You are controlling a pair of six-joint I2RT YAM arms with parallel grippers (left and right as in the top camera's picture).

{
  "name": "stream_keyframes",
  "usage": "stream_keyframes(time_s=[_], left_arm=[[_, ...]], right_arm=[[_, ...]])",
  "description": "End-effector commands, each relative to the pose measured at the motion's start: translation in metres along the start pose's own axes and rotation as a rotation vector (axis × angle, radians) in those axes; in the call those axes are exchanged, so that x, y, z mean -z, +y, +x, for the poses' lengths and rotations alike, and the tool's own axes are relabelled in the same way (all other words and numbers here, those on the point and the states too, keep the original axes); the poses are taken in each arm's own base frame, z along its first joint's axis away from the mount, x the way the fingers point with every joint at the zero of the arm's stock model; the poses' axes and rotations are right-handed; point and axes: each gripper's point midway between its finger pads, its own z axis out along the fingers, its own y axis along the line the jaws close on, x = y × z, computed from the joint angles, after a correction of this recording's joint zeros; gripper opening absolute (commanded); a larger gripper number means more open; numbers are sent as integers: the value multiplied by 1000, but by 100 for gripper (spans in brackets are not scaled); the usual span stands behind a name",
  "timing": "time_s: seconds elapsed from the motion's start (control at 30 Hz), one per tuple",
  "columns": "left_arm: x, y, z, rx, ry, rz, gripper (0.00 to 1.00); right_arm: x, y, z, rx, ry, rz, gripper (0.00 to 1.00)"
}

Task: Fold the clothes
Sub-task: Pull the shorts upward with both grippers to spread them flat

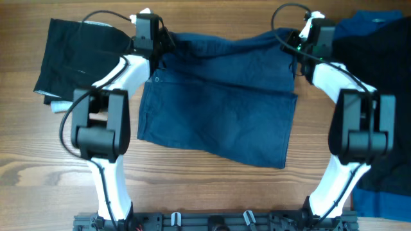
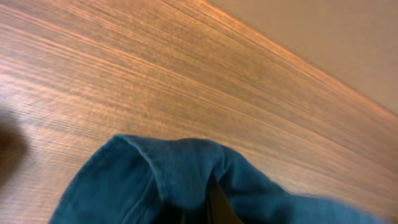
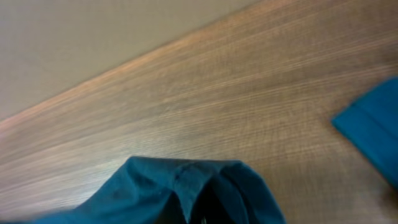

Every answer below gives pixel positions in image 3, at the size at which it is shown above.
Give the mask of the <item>navy blue denim shorts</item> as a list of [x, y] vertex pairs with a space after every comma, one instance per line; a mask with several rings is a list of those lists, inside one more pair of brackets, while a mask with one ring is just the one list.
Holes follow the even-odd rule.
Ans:
[[26, 223], [285, 223], [241, 161], [129, 158], [87, 201]]

